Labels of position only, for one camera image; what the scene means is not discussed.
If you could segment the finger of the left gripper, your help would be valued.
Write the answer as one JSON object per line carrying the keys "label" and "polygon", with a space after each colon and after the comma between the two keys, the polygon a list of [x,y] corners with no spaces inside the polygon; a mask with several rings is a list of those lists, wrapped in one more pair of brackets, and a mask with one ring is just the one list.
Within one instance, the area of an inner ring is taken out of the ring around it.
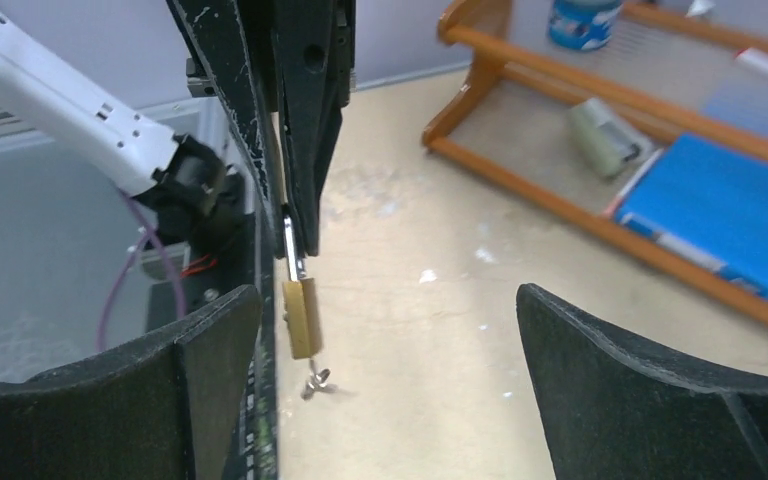
{"label": "finger of the left gripper", "polygon": [[297,246],[320,250],[321,196],[350,101],[354,1],[276,1],[273,47],[287,209]]}
{"label": "finger of the left gripper", "polygon": [[252,55],[236,1],[169,1],[168,8],[222,104],[269,219],[278,217],[278,145],[264,73]]}

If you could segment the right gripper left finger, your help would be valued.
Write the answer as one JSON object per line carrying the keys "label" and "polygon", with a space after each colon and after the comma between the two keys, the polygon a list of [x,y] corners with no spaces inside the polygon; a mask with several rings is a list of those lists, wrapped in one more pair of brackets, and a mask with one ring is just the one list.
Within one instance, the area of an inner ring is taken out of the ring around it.
{"label": "right gripper left finger", "polygon": [[261,321],[241,286],[93,357],[0,383],[0,479],[219,479]]}

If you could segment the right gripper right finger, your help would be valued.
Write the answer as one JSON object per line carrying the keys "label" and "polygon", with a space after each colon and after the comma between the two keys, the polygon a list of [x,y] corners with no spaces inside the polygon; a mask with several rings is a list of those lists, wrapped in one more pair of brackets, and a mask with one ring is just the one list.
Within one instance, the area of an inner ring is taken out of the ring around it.
{"label": "right gripper right finger", "polygon": [[559,479],[768,479],[768,376],[520,286],[524,356]]}

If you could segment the padlock key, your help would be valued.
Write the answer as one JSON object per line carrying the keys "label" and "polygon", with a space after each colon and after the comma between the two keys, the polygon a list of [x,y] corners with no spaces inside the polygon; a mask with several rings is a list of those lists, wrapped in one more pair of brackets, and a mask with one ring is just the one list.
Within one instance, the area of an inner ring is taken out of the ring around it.
{"label": "padlock key", "polygon": [[329,368],[319,368],[314,358],[307,360],[309,375],[301,391],[301,398],[304,401],[311,400],[316,393],[331,393],[332,385],[329,383],[331,370]]}

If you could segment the brass padlock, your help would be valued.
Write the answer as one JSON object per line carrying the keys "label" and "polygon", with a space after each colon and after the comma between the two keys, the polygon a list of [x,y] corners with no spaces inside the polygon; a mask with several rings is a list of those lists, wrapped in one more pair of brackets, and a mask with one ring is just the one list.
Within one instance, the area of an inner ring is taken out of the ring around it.
{"label": "brass padlock", "polygon": [[323,348],[315,281],[307,275],[304,252],[297,245],[289,208],[283,217],[288,279],[282,284],[285,322],[295,360],[313,360]]}

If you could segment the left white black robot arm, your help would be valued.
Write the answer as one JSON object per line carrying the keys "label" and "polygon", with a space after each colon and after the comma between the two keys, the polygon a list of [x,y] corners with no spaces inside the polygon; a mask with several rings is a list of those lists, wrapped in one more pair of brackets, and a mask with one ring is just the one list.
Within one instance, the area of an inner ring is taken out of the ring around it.
{"label": "left white black robot arm", "polygon": [[[171,1],[197,71],[229,118],[279,245],[315,256],[321,195],[350,100],[352,1]],[[224,176],[206,145],[117,99],[0,12],[0,107],[82,152],[120,190],[178,217],[177,238],[227,236],[214,218]]]}

